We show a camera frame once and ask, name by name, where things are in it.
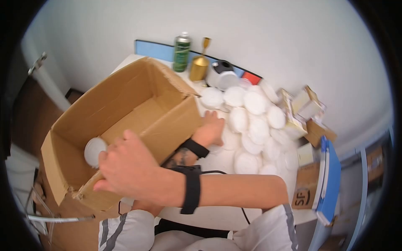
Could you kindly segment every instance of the forearm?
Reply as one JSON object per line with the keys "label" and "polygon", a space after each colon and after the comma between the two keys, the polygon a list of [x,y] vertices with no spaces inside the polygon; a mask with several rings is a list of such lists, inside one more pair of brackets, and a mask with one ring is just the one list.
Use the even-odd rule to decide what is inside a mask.
{"label": "forearm", "polygon": [[[211,145],[210,142],[207,142],[205,139],[199,137],[197,134],[194,134],[191,138],[205,148],[208,148]],[[166,163],[164,163],[162,167],[173,168],[177,167],[178,165],[194,165],[197,159],[197,155],[184,147],[177,150],[177,152],[168,161],[166,161]]]}
{"label": "forearm", "polygon": [[[181,207],[186,177],[177,172],[169,175],[174,182],[158,197],[158,204]],[[286,184],[276,175],[201,175],[200,183],[199,206],[269,209],[289,203]]]}

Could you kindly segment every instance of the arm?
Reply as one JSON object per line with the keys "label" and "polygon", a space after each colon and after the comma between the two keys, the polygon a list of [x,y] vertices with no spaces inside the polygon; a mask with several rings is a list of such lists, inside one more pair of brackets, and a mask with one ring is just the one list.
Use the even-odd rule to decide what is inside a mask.
{"label": "arm", "polygon": [[[224,121],[217,118],[216,112],[207,112],[204,125],[192,139],[204,147],[223,145],[223,126]],[[181,149],[166,167],[182,163],[192,165],[196,159],[195,154]],[[161,168],[131,131],[125,131],[124,139],[117,139],[107,152],[101,152],[99,169],[106,180],[98,181],[94,190],[108,190],[161,206],[181,207],[183,204],[185,175]],[[275,175],[201,175],[200,182],[200,206],[270,209],[288,203],[286,185]]]}

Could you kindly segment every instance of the cardboard box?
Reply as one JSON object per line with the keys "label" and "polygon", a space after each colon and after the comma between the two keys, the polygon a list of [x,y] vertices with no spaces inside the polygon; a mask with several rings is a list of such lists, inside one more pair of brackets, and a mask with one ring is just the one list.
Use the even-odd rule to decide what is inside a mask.
{"label": "cardboard box", "polygon": [[331,142],[334,142],[337,138],[336,133],[334,133],[331,129],[329,129],[323,124],[317,123],[316,121],[311,119],[307,121],[306,124],[307,124],[307,134],[304,137],[314,147],[318,147],[320,145],[321,137],[324,135]]}
{"label": "cardboard box", "polygon": [[310,87],[305,86],[296,97],[292,99],[293,114],[298,114],[305,121],[308,121],[321,109],[317,94]]}
{"label": "cardboard box", "polygon": [[86,143],[101,137],[111,144],[131,129],[162,163],[201,125],[194,95],[172,70],[148,57],[87,91],[54,123],[41,148],[57,204],[67,193],[95,210],[116,204],[121,196],[92,190],[103,176],[84,160]]}
{"label": "cardboard box", "polygon": [[286,115],[286,124],[282,130],[286,132],[291,140],[300,139],[307,134],[306,123],[299,121],[293,116],[291,104],[292,96],[287,91],[280,89],[278,96],[280,97],[278,107],[281,108]]}
{"label": "cardboard box", "polygon": [[315,162],[297,170],[295,193],[292,208],[311,209],[316,196],[320,163]]}
{"label": "cardboard box", "polygon": [[382,146],[367,154],[367,178],[368,182],[375,180],[384,173]]}
{"label": "cardboard box", "polygon": [[321,151],[314,149],[311,143],[305,144],[297,149],[297,159],[299,167],[320,162]]}

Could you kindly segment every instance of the hand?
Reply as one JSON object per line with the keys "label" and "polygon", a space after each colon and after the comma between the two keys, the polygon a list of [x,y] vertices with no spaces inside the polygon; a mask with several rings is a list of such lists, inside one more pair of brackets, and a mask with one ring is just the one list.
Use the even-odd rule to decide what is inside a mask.
{"label": "hand", "polygon": [[210,145],[223,146],[222,131],[224,129],[225,119],[218,118],[216,111],[206,111],[203,118],[203,126],[198,128],[192,140],[208,148]]}
{"label": "hand", "polygon": [[152,200],[150,193],[158,188],[161,176],[164,176],[160,175],[164,169],[159,167],[140,138],[130,130],[124,131],[123,139],[117,138],[114,144],[108,146],[107,152],[99,154],[99,169],[105,180],[99,180],[94,185],[95,191],[111,191],[139,200]]}

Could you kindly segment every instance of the tattoo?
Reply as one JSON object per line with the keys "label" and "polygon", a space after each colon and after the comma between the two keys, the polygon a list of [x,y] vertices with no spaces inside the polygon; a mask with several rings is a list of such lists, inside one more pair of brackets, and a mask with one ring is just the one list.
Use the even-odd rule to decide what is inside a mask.
{"label": "tattoo", "polygon": [[180,165],[186,165],[186,156],[188,151],[189,150],[185,147],[179,150],[179,153],[181,153]]}
{"label": "tattoo", "polygon": [[174,168],[178,165],[186,165],[186,156],[189,150],[187,148],[180,148],[168,161],[166,161],[162,167]]}

